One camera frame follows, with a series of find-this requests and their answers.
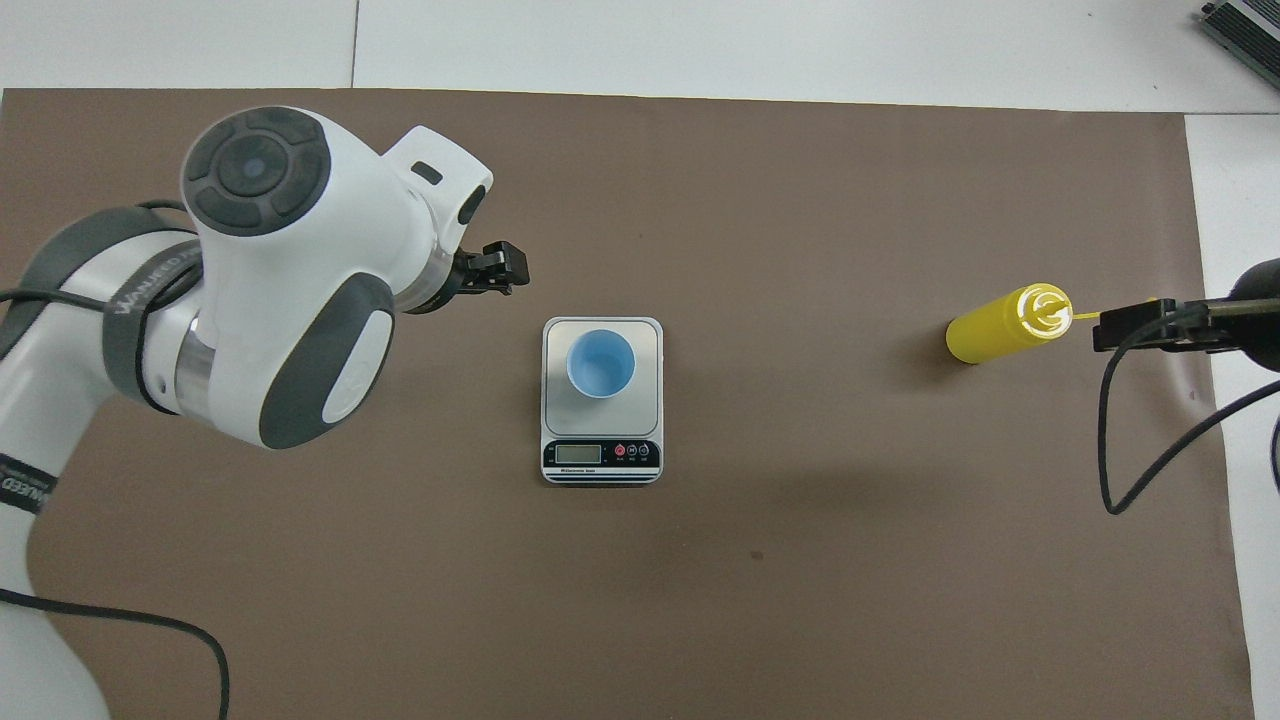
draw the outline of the brown paper backdrop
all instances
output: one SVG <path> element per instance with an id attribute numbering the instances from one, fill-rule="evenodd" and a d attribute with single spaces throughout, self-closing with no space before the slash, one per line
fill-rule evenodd
<path id="1" fill-rule="evenodd" d="M 1082 323 L 966 368 L 945 323 L 1021 284 L 1199 297 L 1175 115 L 415 91 L 5 92 L 0 275 L 99 208 L 174 196 L 252 105 L 381 151 L 421 123 L 497 182 L 466 245 L 534 282 L 401 316 L 374 397 L 270 454 L 111 401 L 31 547 L 50 596 L 183 618 L 233 717 L 1249 717 L 1211 434 L 1123 518 Z M 553 315 L 652 315 L 666 474 L 548 487 Z M 1117 483 L 1212 409 L 1135 354 Z M 118 717 L 205 717 L 165 630 L 58 620 Z"/>

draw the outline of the digital scale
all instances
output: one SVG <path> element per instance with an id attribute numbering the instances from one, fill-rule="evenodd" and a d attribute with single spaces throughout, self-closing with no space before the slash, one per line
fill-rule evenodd
<path id="1" fill-rule="evenodd" d="M 612 341 L 609 350 L 621 347 L 623 357 L 581 352 L 596 338 Z M 634 357 L 630 377 L 627 346 Z M 571 351 L 577 369 L 573 379 Z M 589 384 L 595 370 L 623 387 L 612 395 L 595 392 Z M 662 325 L 653 318 L 548 320 L 543 328 L 541 418 L 543 477 L 548 480 L 566 486 L 657 480 L 663 468 Z"/>

